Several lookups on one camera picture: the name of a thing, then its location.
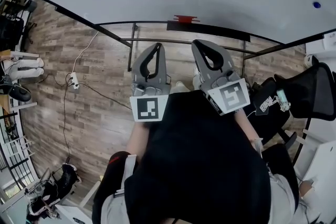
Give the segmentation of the white printed tag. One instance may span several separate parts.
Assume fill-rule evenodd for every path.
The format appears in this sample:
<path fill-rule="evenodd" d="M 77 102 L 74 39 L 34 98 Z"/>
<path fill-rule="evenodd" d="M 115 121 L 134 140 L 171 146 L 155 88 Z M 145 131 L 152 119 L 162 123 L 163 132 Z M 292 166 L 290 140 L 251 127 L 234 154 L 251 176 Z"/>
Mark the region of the white printed tag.
<path fill-rule="evenodd" d="M 273 103 L 273 100 L 272 100 L 272 97 L 269 96 L 259 107 L 260 111 L 262 113 L 266 112 L 267 109 L 272 105 Z"/>

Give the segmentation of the person's right forearm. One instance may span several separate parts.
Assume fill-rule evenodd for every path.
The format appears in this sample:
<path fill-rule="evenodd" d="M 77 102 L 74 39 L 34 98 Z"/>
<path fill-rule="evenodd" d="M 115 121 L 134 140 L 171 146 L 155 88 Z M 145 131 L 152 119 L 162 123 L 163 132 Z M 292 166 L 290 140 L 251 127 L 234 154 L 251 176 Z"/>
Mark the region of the person's right forearm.
<path fill-rule="evenodd" d="M 244 131 L 253 148 L 260 154 L 263 150 L 262 139 L 250 123 L 245 111 L 243 109 L 237 110 L 234 114 L 234 118 L 240 128 Z"/>

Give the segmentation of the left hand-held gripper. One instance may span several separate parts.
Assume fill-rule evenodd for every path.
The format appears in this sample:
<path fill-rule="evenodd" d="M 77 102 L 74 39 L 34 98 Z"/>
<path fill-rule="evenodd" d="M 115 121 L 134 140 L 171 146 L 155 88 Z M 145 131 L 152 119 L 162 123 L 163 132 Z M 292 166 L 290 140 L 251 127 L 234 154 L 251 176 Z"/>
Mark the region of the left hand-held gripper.
<path fill-rule="evenodd" d="M 150 73 L 148 64 L 156 56 L 155 72 Z M 149 80 L 157 85 L 133 83 L 130 104 L 136 122 L 158 122 L 163 119 L 171 86 L 166 84 L 165 49 L 157 42 L 145 49 L 132 66 L 134 81 Z"/>

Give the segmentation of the small turquoise keychain bottle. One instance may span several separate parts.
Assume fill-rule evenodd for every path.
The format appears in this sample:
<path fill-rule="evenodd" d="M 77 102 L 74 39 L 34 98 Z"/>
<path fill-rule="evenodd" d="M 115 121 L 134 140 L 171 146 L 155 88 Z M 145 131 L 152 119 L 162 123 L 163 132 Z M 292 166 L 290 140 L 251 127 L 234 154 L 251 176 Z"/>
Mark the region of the small turquoise keychain bottle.
<path fill-rule="evenodd" d="M 283 112 L 289 111 L 291 103 L 288 101 L 283 89 L 277 90 L 277 97 L 278 97 L 278 103 L 280 105 L 281 111 Z"/>

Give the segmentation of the person's right white shoe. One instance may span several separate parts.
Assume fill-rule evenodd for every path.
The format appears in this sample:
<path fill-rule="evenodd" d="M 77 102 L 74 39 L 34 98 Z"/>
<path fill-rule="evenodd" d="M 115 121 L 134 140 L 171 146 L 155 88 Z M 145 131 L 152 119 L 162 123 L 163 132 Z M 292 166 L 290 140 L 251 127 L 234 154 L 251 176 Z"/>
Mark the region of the person's right white shoe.
<path fill-rule="evenodd" d="M 193 87 L 194 87 L 194 90 L 199 90 L 200 88 L 200 85 L 202 84 L 202 81 L 201 81 L 201 75 L 200 75 L 200 72 L 197 68 L 197 66 L 194 67 L 194 77 L 193 77 Z"/>

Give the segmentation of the white metal rack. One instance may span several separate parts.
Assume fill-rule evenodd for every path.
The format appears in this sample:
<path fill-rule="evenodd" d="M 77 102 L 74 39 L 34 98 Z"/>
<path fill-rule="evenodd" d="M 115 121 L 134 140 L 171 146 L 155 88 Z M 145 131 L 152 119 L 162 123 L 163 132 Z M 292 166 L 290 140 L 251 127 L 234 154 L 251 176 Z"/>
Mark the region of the white metal rack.
<path fill-rule="evenodd" d="M 0 106 L 0 189 L 11 198 L 37 178 L 20 111 L 6 112 Z"/>

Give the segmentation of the black mesh office chair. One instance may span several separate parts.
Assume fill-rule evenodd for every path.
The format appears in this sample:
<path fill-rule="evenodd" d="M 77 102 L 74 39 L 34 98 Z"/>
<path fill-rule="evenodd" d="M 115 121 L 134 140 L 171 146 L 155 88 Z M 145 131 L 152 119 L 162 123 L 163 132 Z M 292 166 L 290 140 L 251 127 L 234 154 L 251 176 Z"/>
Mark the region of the black mesh office chair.
<path fill-rule="evenodd" d="M 289 79 L 276 74 L 262 84 L 254 83 L 249 89 L 251 104 L 244 111 L 263 144 L 279 134 L 286 148 L 290 148 L 298 136 L 296 133 L 288 135 L 283 126 L 291 116 L 325 121 L 336 119 L 336 73 L 325 63 L 313 65 Z M 284 90 L 291 103 L 289 111 L 281 111 L 278 89 Z M 262 113 L 259 107 L 269 96 L 273 103 Z"/>

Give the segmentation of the black arm sleeve red print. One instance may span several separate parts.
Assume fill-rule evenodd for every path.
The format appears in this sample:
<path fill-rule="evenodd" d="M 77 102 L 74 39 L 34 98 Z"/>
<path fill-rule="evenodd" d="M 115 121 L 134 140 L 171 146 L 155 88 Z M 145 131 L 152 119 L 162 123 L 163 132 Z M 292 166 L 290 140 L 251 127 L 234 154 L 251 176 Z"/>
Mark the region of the black arm sleeve red print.
<path fill-rule="evenodd" d="M 136 224 L 133 220 L 131 179 L 137 166 L 136 155 L 126 151 L 111 156 L 93 199 L 93 224 Z"/>

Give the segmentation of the person's left forearm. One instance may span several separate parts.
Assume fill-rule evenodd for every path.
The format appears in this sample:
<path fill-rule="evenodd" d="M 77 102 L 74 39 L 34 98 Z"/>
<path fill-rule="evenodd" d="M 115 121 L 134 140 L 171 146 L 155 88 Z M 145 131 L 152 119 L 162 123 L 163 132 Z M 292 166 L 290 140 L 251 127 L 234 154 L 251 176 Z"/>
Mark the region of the person's left forearm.
<path fill-rule="evenodd" d="M 137 161 L 140 162 L 149 139 L 149 122 L 135 122 L 130 138 L 126 145 L 126 151 L 131 155 L 136 155 Z"/>

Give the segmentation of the person's left white shoe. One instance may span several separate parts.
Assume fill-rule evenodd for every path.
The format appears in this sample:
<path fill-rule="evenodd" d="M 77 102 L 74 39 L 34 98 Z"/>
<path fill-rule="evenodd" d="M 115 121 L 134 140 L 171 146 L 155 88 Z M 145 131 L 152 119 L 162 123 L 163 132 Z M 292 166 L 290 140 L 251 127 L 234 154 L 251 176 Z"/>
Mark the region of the person's left white shoe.
<path fill-rule="evenodd" d="M 178 81 L 174 87 L 174 92 L 176 93 L 190 92 L 190 89 L 187 88 L 182 81 Z"/>

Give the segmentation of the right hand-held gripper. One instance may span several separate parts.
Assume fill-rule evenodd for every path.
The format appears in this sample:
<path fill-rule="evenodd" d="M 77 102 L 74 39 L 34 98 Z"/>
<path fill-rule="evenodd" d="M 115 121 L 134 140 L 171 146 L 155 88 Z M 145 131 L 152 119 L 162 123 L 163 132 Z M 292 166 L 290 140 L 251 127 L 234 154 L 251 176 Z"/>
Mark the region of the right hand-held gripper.
<path fill-rule="evenodd" d="M 201 90 L 220 116 L 250 104 L 246 81 L 233 70 L 233 60 L 225 48 L 196 39 L 192 42 L 192 53 L 203 79 Z"/>

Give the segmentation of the white cabinet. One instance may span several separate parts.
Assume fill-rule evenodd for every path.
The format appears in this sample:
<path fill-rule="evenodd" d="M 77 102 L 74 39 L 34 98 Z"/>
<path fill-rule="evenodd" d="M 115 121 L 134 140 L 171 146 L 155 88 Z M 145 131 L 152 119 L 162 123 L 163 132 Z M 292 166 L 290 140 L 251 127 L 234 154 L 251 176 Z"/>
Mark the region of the white cabinet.
<path fill-rule="evenodd" d="M 306 54 L 321 54 L 336 51 L 336 31 L 324 35 L 321 40 L 306 43 Z"/>

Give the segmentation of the person's white shoe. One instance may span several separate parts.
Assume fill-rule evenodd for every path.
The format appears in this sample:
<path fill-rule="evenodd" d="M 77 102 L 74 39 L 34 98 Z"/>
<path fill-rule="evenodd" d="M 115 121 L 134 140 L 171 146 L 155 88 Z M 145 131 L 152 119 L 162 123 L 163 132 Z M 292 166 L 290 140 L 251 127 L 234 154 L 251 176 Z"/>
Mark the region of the person's white shoe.
<path fill-rule="evenodd" d="M 202 84 L 202 81 L 201 81 L 201 75 L 200 75 L 200 72 L 197 68 L 197 66 L 194 67 L 194 77 L 193 77 L 193 87 L 194 87 L 194 90 L 199 90 L 200 88 L 200 85 Z"/>
<path fill-rule="evenodd" d="M 174 92 L 176 93 L 190 92 L 190 89 L 187 88 L 182 81 L 178 81 L 174 87 Z"/>

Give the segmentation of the black backpack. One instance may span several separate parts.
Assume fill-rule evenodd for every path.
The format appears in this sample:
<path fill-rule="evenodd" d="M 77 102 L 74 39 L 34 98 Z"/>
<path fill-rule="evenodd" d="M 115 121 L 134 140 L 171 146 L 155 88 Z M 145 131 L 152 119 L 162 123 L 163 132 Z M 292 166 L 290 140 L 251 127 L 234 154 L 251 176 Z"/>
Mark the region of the black backpack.
<path fill-rule="evenodd" d="M 45 183 L 42 201 L 50 205 L 65 198 L 72 190 L 75 183 L 81 182 L 77 174 L 77 168 L 69 163 L 62 164 L 62 176 L 59 180 Z"/>

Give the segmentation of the red plastic clip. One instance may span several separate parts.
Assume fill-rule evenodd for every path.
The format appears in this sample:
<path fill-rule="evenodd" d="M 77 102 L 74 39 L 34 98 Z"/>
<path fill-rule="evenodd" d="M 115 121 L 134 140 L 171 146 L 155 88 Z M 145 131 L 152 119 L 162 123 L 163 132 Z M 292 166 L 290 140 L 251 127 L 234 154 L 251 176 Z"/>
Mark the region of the red plastic clip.
<path fill-rule="evenodd" d="M 200 20 L 198 20 L 197 17 L 195 16 L 184 16 L 184 15 L 174 15 L 173 20 L 179 23 L 187 23 L 187 24 L 191 24 L 194 22 L 200 22 Z"/>

